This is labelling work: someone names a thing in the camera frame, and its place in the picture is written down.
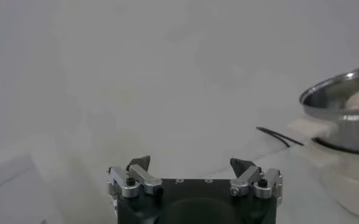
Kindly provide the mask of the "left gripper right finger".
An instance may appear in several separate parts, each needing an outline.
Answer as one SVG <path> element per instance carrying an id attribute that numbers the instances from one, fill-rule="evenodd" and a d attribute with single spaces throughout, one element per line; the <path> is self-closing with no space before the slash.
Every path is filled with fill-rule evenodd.
<path id="1" fill-rule="evenodd" d="M 283 175 L 279 169 L 268 169 L 264 172 L 252 161 L 238 158 L 231 158 L 230 165 L 236 175 L 236 178 L 230 180 L 232 196 L 242 197 L 251 192 L 260 199 L 282 199 Z"/>

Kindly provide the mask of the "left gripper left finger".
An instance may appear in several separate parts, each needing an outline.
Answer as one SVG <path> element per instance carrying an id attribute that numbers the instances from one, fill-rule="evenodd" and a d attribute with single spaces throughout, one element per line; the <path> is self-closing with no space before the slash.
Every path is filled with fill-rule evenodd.
<path id="1" fill-rule="evenodd" d="M 107 193 L 114 198 L 136 198 L 141 194 L 161 196 L 163 180 L 148 173 L 151 162 L 149 155 L 134 158 L 125 169 L 110 166 L 107 174 Z"/>

